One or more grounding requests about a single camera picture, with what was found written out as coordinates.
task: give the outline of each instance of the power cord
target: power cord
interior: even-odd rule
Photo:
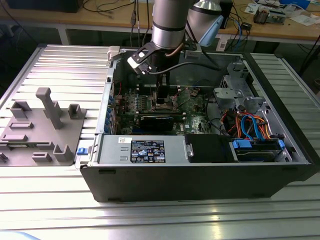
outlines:
[[[8,10],[5,8],[4,3],[2,0],[0,0],[0,4],[3,8],[3,10],[6,12],[6,14],[28,35],[28,37],[35,42],[36,45],[38,45],[38,42],[25,30],[25,28],[8,12]]]
[[[167,72],[170,72],[171,70],[180,68],[180,67],[182,67],[182,66],[184,66],[184,65],[197,65],[197,66],[201,66],[201,67],[204,67],[204,68],[207,68],[207,69],[211,69],[211,70],[215,70],[215,71],[220,71],[220,70],[221,70],[221,69],[218,68],[218,67],[211,66],[211,65],[208,65],[208,64],[204,64],[204,63],[200,63],[200,62],[187,61],[187,62],[179,63],[179,64],[177,64],[177,65],[175,65],[175,66],[169,67],[169,68],[166,69],[166,70],[157,71],[157,72],[149,72],[148,74],[150,74],[150,75],[165,74],[165,73],[167,73]]]
[[[320,34],[318,36],[318,38],[316,39],[314,45],[312,46],[311,50],[309,51],[308,55],[305,57],[300,71],[299,71],[299,75],[303,75],[304,72],[307,70],[308,66],[314,61],[314,59],[317,57],[317,55],[319,54],[320,51],[320,46],[318,46],[318,48],[312,53],[312,51],[314,50],[314,48],[316,47],[318,41],[320,39]]]
[[[148,28],[146,29],[146,32],[145,32],[145,34],[143,36],[142,46],[144,46],[145,43],[146,43],[146,37],[147,37],[147,34],[149,32],[149,29],[150,29],[149,0],[146,0],[146,15],[147,15],[147,18],[148,18]]]
[[[123,7],[126,7],[126,6],[129,6],[129,5],[132,5],[134,4],[134,2],[130,2],[128,4],[124,4],[124,5],[121,5],[121,6],[117,6],[117,7],[114,7],[114,8],[111,8],[111,9],[106,9],[106,10],[92,10],[92,9],[89,9],[86,7],[86,4],[89,2],[90,0],[86,0],[85,2],[83,2],[83,9],[89,11],[89,12],[93,12],[93,13],[103,13],[103,12],[110,12],[110,11],[113,11],[113,10],[116,10],[116,9],[119,9],[119,8],[123,8]],[[107,5],[107,4],[114,4],[115,2],[113,3],[104,3],[104,4],[101,4],[99,5],[99,8],[103,5]]]
[[[139,0],[136,0],[136,16],[138,20],[138,47],[140,48],[140,16],[139,16]]]
[[[132,12],[132,15],[131,15],[131,20],[130,20],[130,23],[131,23],[131,32],[130,32],[130,46],[132,47],[132,33],[134,31],[134,27],[137,23],[137,13],[136,13],[136,5],[137,5],[137,0],[134,0],[134,7],[133,7],[133,12]]]
[[[193,38],[193,41],[194,41],[196,44],[198,44],[197,38],[196,38],[194,32],[192,31],[191,26],[190,26],[188,20],[186,21],[186,25],[187,25],[187,27],[188,27],[188,29],[189,29],[189,31],[190,31],[190,34],[191,34],[191,36],[192,36],[192,38]],[[219,64],[216,63],[216,62],[209,56],[209,54],[207,54],[207,53],[205,52],[205,50],[203,50],[203,48],[201,48],[201,51],[202,51],[203,55],[204,55],[213,65],[215,65],[215,66],[217,67],[217,69],[219,69],[218,71],[220,71],[221,68],[220,68]]]

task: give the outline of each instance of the barcode sticker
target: barcode sticker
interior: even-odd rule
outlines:
[[[119,144],[130,144],[132,137],[119,137]]]

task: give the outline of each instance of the blue clip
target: blue clip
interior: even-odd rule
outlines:
[[[281,149],[285,149],[286,145],[285,145],[284,141],[279,140],[279,141],[278,141],[278,144],[279,144],[279,146],[280,146]]]
[[[78,151],[76,152],[78,156],[85,156],[88,155],[88,148],[79,147]]]
[[[252,148],[251,142],[249,140],[244,139],[236,139],[232,142],[234,149],[242,149],[242,148]]]

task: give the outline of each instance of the warning sticker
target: warning sticker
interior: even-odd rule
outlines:
[[[166,162],[164,141],[131,141],[131,158],[134,164]]]

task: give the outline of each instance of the wire bundle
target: wire bundle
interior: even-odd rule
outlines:
[[[237,9],[235,8],[235,6],[232,6],[234,8],[235,13],[230,12],[230,14],[232,14],[233,16],[229,16],[229,19],[233,21],[233,24],[236,23],[236,25],[234,25],[234,27],[237,29],[236,35],[234,36],[234,38],[232,39],[231,43],[228,45],[228,47],[225,49],[225,51],[228,51],[229,49],[232,50],[233,48],[235,48],[233,51],[236,51],[238,48],[240,47],[246,47],[247,43],[248,43],[248,36],[250,35],[250,30],[247,31],[245,29],[246,32],[246,36],[243,40],[241,40],[242,35],[244,34],[243,29],[241,28],[242,24],[243,24],[243,19],[239,16]]]
[[[250,129],[249,131],[245,130],[245,121],[252,121],[254,131],[258,139],[262,141],[265,139],[271,139],[267,126],[268,123],[260,116],[253,115],[248,112],[238,113],[235,117],[235,126],[233,126],[228,132],[231,132],[232,129],[236,128],[237,138],[241,138],[242,134],[244,134],[248,139],[253,140],[253,137],[249,135]]]

